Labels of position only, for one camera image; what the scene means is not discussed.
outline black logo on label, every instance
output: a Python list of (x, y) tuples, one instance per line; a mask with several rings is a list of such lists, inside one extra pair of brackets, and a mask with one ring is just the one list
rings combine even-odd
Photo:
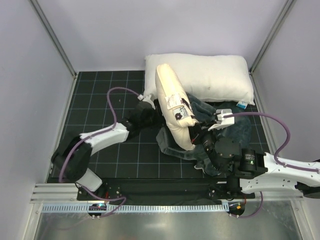
[(181, 113), (176, 113), (174, 116), (175, 116), (175, 119), (176, 119), (176, 120), (182, 119)]

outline white wall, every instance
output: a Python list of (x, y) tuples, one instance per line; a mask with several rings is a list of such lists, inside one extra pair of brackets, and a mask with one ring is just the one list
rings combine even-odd
[(3, 2), (0, 46), (0, 238), (20, 240), (72, 77), (27, 0)]
[[(290, 128), (282, 156), (306, 162), (320, 159), (319, 11), (318, 0), (297, 1), (253, 75), (266, 112)], [(271, 128), (282, 144), (284, 131), (275, 124)], [(306, 203), (315, 239), (320, 239), (320, 200)]]
[(76, 71), (142, 70), (149, 54), (252, 65), (285, 0), (39, 0)]

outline label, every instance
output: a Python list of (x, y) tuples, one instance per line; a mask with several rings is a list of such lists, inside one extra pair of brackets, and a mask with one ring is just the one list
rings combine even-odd
[(237, 105), (239, 108), (246, 109), (247, 106), (248, 106), (248, 103), (246, 103), (246, 102), (244, 102), (244, 101), (239, 101), (236, 105)]
[(167, 109), (173, 109), (184, 104), (179, 93), (172, 94), (171, 96), (166, 96), (165, 100)]
[(187, 109), (184, 106), (181, 106), (181, 107), (174, 109), (173, 115), (174, 115), (175, 119), (178, 121), (190, 116)]

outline grid line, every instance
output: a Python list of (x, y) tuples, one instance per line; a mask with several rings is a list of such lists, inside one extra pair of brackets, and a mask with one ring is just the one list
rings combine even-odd
[[(113, 122), (107, 91), (121, 86), (143, 92), (144, 76), (142, 71), (114, 71), (79, 73), (76, 87), (68, 109), (63, 136), (66, 132), (93, 132)], [(133, 110), (138, 99), (127, 91), (111, 93), (111, 103), (119, 118)], [(257, 108), (248, 106), (247, 112), (256, 112)], [(250, 118), (252, 134), (250, 147), (268, 152), (262, 124), (257, 118)], [(95, 154), (88, 167), (101, 178), (207, 178), (202, 171), (194, 169), (195, 161), (185, 161), (163, 154), (155, 141), (157, 130), (142, 130), (139, 136), (122, 143), (102, 149)], [(57, 176), (55, 167), (51, 177)]]

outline white pillow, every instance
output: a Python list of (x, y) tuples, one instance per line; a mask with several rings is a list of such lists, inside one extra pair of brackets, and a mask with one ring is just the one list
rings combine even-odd
[(160, 64), (169, 64), (184, 90), (202, 101), (243, 101), (255, 105), (254, 88), (242, 56), (148, 55), (145, 57), (144, 96), (153, 94), (157, 98), (155, 74)]
[(157, 66), (154, 82), (162, 114), (175, 142), (185, 150), (193, 150), (188, 127), (198, 121), (175, 71), (168, 64)]

